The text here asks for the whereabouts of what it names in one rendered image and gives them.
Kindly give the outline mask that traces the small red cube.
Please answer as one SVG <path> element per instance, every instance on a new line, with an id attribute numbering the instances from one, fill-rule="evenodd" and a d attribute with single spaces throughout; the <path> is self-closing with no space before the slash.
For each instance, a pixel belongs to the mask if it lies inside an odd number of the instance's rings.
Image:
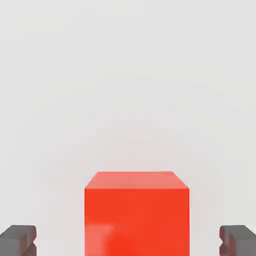
<path id="1" fill-rule="evenodd" d="M 84 256 L 190 256 L 190 190 L 171 171 L 99 171 L 84 235 Z"/>

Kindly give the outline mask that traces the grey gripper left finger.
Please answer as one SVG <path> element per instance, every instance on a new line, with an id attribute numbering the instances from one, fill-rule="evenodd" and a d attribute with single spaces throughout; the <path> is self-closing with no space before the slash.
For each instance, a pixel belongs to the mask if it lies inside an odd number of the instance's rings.
<path id="1" fill-rule="evenodd" d="M 34 225 L 11 225 L 0 234 L 0 256 L 37 256 Z"/>

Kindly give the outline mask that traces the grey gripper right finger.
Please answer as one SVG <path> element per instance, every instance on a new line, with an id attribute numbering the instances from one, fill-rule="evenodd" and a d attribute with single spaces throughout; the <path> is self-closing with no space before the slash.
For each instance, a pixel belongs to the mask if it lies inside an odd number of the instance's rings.
<path id="1" fill-rule="evenodd" d="M 256 234 L 245 225 L 222 225 L 219 256 L 256 256 Z"/>

